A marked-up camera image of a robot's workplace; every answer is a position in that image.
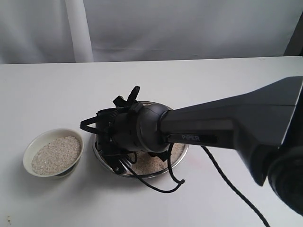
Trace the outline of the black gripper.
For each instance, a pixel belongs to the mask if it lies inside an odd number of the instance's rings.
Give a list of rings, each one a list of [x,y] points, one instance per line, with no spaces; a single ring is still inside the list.
[[[97,112],[94,153],[98,161],[117,175],[124,175],[127,168],[122,160],[141,150],[138,139],[137,119],[140,107],[117,107]]]

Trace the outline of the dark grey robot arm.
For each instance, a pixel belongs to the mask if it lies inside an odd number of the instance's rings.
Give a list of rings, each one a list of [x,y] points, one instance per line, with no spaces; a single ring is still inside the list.
[[[287,77],[255,91],[170,110],[127,100],[98,112],[95,148],[102,155],[161,153],[171,143],[234,149],[258,185],[303,211],[303,78]]]

